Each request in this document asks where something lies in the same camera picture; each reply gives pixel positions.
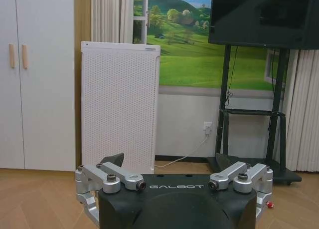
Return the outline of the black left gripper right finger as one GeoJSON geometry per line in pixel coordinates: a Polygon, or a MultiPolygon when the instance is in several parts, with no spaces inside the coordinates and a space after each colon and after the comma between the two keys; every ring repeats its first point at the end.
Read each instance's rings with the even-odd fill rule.
{"type": "Polygon", "coordinates": [[[218,229],[254,229],[273,192],[273,170],[265,164],[240,161],[217,153],[220,171],[209,176],[208,187],[216,193],[218,229]]]}

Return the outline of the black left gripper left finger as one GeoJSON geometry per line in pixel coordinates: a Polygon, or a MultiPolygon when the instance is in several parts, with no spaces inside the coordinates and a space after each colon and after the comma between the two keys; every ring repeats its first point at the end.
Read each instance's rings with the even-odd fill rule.
{"type": "Polygon", "coordinates": [[[99,190],[107,194],[118,193],[121,186],[136,192],[146,188],[141,174],[123,169],[124,154],[105,157],[97,165],[80,165],[75,171],[76,199],[83,205],[86,216],[98,227],[99,210],[94,194],[99,190]]]}

